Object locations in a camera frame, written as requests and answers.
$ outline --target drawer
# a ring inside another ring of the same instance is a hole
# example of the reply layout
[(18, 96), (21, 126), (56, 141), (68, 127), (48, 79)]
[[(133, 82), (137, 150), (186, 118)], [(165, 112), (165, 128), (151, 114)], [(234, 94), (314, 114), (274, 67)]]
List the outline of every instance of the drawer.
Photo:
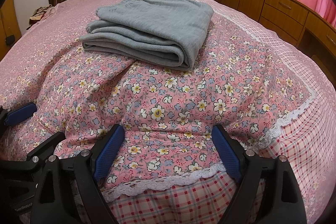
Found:
[(336, 33), (332, 27), (313, 13), (309, 13), (305, 27), (336, 56)]
[(288, 15), (275, 9), (274, 7), (269, 6), (268, 4), (265, 4), (262, 9), (261, 16), (283, 29), (295, 40), (299, 39), (303, 26)]
[(299, 22), (301, 25), (305, 24), (308, 10), (298, 5), (292, 0), (265, 0), (265, 3), (280, 10), (292, 19)]
[(274, 25), (272, 22), (268, 21), (266, 18), (260, 17), (259, 23), (263, 25), (266, 29), (276, 32), (278, 37), (283, 41), (286, 41), (293, 46), (297, 44), (297, 41), (293, 37), (291, 37), (284, 30), (280, 29), (278, 26)]

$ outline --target drawer handle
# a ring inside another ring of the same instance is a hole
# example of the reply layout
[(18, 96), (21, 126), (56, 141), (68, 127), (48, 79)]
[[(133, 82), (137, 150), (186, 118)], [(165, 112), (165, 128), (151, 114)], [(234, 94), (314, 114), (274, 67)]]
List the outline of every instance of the drawer handle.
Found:
[(336, 42), (328, 34), (327, 34), (327, 39), (329, 39), (330, 42), (332, 42), (336, 46)]
[(289, 10), (292, 10), (292, 7), (288, 6), (287, 4), (282, 3), (281, 1), (279, 1), (279, 4), (280, 4), (281, 6), (287, 8), (287, 9), (289, 9)]

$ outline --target wooden dresser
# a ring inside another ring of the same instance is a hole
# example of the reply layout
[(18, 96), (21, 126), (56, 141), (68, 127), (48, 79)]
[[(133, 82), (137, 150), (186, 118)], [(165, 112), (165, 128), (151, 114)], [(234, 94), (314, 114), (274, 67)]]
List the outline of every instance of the wooden dresser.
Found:
[(0, 8), (0, 60), (21, 38), (13, 0), (5, 0)]
[(336, 88), (336, 30), (297, 0), (215, 0), (244, 13), (310, 57)]

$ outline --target plaid pattern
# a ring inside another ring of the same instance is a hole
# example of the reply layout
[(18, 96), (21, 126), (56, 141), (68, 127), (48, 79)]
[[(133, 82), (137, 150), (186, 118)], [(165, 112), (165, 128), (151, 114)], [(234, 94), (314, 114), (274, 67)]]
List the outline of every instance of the plaid pattern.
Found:
[[(256, 217), (263, 186), (261, 181), (249, 222)], [(165, 191), (146, 190), (136, 197), (122, 195), (109, 203), (109, 207), (120, 224), (215, 224), (235, 190), (234, 181), (225, 172), (217, 172), (212, 178), (200, 179), (192, 185), (175, 185)], [(90, 223), (83, 206), (79, 205), (78, 211), (82, 221)]]

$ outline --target folded fleece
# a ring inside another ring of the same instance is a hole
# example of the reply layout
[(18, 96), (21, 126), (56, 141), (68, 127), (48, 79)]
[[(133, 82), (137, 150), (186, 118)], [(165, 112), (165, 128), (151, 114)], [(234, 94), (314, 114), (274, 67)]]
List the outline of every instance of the folded fleece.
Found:
[(83, 48), (189, 70), (207, 35), (212, 8), (193, 0), (122, 0), (96, 10)]

